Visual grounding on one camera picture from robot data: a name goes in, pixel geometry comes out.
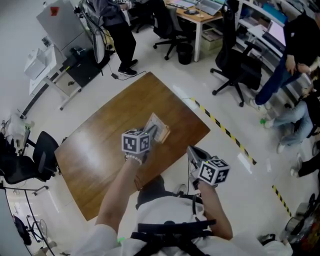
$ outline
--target white floor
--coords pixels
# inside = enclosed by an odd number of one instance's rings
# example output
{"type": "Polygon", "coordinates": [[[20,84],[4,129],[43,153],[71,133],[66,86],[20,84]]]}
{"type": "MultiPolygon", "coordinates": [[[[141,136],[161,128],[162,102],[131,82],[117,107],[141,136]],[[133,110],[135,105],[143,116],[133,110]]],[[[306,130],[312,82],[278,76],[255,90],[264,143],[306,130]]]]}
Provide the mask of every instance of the white floor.
{"type": "MultiPolygon", "coordinates": [[[[223,77],[209,72],[210,68],[216,67],[214,56],[202,58],[197,63],[181,65],[177,53],[170,60],[164,60],[168,45],[153,49],[153,43],[158,41],[158,37],[151,29],[144,29],[134,36],[137,41],[134,58],[139,60],[135,69],[139,72],[153,72],[180,98],[195,97],[257,161],[255,166],[249,164],[238,146],[216,124],[189,99],[183,99],[211,130],[197,146],[211,155],[218,155],[231,166],[227,181],[219,185],[217,191],[234,234],[244,231],[256,236],[280,234],[290,217],[272,185],[277,187],[293,214],[301,202],[309,200],[312,193],[318,194],[317,172],[300,179],[291,177],[289,172],[291,165],[296,163],[298,151],[305,160],[311,158],[313,141],[307,139],[301,145],[286,148],[283,153],[277,154],[276,146],[282,134],[277,129],[265,130],[260,124],[261,116],[251,107],[246,104],[243,108],[239,107],[239,97],[234,88],[227,88],[217,96],[212,95],[212,90],[224,82],[223,77]]],[[[109,63],[116,73],[120,64],[118,56],[114,54],[109,63]]],[[[31,139],[36,141],[40,132],[46,131],[60,144],[64,137],[69,136],[95,111],[142,76],[126,81],[114,80],[108,66],[103,73],[104,76],[98,75],[63,111],[58,109],[60,96],[48,88],[27,115],[28,121],[35,122],[31,139]]],[[[163,173],[167,190],[172,191],[177,184],[188,182],[187,169],[188,161],[183,156],[163,173]]],[[[22,185],[23,188],[31,189],[41,187],[43,183],[28,180],[16,187],[22,185]]],[[[34,214],[37,219],[45,220],[47,235],[56,241],[59,249],[70,252],[75,241],[88,231],[95,220],[87,222],[84,219],[62,176],[57,175],[46,185],[49,190],[43,190],[38,196],[30,195],[34,214]]],[[[128,238],[135,226],[137,195],[134,193],[130,198],[119,238],[128,238]]],[[[28,214],[22,192],[18,195],[8,192],[8,199],[15,214],[21,217],[28,214]]],[[[40,246],[42,243],[37,245],[34,241],[31,252],[40,246]]]]}

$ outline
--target black trash bin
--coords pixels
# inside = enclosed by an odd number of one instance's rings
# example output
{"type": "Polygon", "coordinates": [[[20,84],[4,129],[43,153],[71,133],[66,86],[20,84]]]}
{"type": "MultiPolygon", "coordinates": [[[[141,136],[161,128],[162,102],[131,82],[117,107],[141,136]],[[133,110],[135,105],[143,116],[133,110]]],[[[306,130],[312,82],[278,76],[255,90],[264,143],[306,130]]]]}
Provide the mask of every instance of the black trash bin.
{"type": "Polygon", "coordinates": [[[179,63],[182,65],[188,65],[192,59],[192,52],[194,48],[191,44],[188,43],[179,43],[176,46],[176,51],[178,53],[179,63]]]}

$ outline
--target yellow black tape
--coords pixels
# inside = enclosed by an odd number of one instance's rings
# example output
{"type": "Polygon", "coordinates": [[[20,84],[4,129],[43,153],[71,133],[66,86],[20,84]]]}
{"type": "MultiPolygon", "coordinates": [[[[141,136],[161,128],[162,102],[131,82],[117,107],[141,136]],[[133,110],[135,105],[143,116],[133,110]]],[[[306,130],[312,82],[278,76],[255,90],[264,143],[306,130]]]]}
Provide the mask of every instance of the yellow black tape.
{"type": "Polygon", "coordinates": [[[223,131],[224,133],[226,133],[236,144],[237,146],[241,149],[241,151],[244,152],[244,154],[249,158],[250,162],[253,165],[256,165],[256,161],[249,155],[248,151],[244,148],[244,146],[241,145],[241,143],[239,142],[239,140],[237,140],[235,138],[235,136],[233,136],[230,131],[228,131],[212,114],[209,113],[209,111],[207,111],[204,106],[200,105],[200,103],[198,101],[196,101],[195,98],[190,98],[209,118],[211,118],[211,120],[213,122],[215,122],[215,124],[217,126],[219,126],[219,128],[221,129],[221,131],[223,131]]]}
{"type": "Polygon", "coordinates": [[[288,205],[286,204],[285,200],[284,200],[284,199],[282,198],[282,196],[280,195],[280,193],[279,193],[279,191],[277,190],[276,186],[273,185],[272,188],[273,188],[274,192],[276,193],[276,195],[278,196],[278,198],[280,199],[281,203],[283,204],[286,212],[289,214],[290,217],[292,217],[292,213],[291,213],[291,211],[289,210],[288,205]]]}

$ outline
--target wristband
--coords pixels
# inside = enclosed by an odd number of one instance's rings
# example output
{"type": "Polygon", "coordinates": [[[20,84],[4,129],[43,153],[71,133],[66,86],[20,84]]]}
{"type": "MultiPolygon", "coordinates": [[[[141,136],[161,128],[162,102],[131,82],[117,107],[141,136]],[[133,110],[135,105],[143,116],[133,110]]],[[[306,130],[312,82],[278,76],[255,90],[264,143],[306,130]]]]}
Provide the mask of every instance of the wristband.
{"type": "Polygon", "coordinates": [[[137,160],[137,161],[139,162],[139,164],[142,165],[141,159],[139,159],[138,157],[136,157],[136,156],[134,156],[134,155],[132,155],[132,154],[127,154],[127,155],[126,155],[126,158],[127,158],[127,159],[128,159],[128,158],[132,158],[132,159],[134,159],[134,160],[137,160]]]}

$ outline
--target wooden desk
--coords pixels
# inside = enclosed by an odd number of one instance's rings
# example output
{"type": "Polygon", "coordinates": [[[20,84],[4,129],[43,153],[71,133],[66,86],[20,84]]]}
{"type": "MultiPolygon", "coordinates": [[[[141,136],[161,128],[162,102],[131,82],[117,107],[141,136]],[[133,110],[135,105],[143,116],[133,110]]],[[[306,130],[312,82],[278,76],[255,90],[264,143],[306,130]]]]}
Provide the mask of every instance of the wooden desk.
{"type": "MultiPolygon", "coordinates": [[[[189,10],[197,10],[195,6],[189,7],[189,10]]],[[[176,14],[177,16],[188,20],[192,23],[196,24],[196,32],[195,32],[195,44],[194,44],[194,61],[199,61],[200,57],[200,46],[201,46],[201,40],[202,40],[202,28],[203,24],[222,19],[222,14],[220,11],[218,11],[214,16],[207,14],[206,12],[202,11],[201,14],[203,17],[198,17],[197,15],[189,15],[185,14],[185,9],[176,8],[176,14]]]]}
{"type": "Polygon", "coordinates": [[[155,113],[171,133],[156,144],[132,192],[160,175],[198,143],[209,128],[151,72],[131,84],[76,129],[55,151],[64,180],[86,220],[98,215],[112,180],[125,162],[121,134],[142,128],[155,113]]]}

